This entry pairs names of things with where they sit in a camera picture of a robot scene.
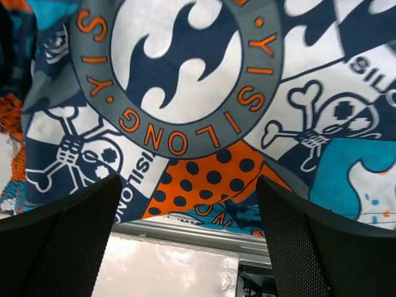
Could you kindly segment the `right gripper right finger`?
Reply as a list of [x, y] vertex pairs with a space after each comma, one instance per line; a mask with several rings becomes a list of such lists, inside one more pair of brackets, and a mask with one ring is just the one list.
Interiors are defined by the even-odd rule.
[[360, 223], [266, 176], [256, 191], [279, 296], [395, 296], [395, 232]]

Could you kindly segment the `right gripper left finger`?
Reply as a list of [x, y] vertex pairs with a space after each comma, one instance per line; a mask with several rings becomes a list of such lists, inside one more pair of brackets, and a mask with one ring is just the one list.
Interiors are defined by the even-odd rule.
[[118, 174], [1, 220], [1, 296], [91, 296], [121, 195]]

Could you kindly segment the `colourful patterned shorts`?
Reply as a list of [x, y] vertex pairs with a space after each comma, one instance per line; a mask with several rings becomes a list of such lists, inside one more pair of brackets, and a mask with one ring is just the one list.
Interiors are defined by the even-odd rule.
[[116, 223], [262, 236], [262, 175], [395, 229], [394, 1], [2, 1], [1, 211], [118, 174]]

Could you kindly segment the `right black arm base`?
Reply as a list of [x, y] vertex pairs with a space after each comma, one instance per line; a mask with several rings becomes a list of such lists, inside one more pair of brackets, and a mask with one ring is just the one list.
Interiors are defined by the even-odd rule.
[[240, 264], [236, 296], [278, 296], [272, 269]]

